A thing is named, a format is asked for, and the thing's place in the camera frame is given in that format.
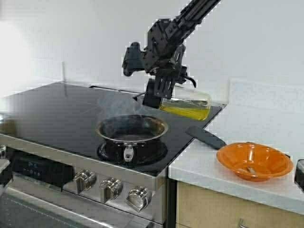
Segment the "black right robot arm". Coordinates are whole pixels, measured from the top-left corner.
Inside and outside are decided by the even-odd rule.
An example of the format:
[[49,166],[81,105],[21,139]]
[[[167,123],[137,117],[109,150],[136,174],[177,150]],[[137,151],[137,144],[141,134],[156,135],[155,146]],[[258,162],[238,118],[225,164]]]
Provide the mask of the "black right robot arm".
[[136,71],[145,71],[155,77],[154,96],[171,99],[176,83],[182,85],[189,80],[182,65],[186,50],[184,40],[201,24],[203,19],[218,5],[217,0],[192,0],[174,19],[159,19],[147,33],[147,45],[140,48],[133,42],[126,50],[122,68],[125,76]]

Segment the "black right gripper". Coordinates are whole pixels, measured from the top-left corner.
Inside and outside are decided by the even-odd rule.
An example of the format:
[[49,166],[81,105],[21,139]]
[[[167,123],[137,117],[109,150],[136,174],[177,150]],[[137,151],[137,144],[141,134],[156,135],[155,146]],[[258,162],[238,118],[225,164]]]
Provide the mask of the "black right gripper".
[[172,78],[182,85],[186,82],[187,67],[182,65],[185,52],[184,40],[188,37],[188,21],[185,19],[159,19],[147,34],[147,46],[141,50],[133,42],[123,59],[123,74],[145,71],[155,77],[155,95],[171,97]]

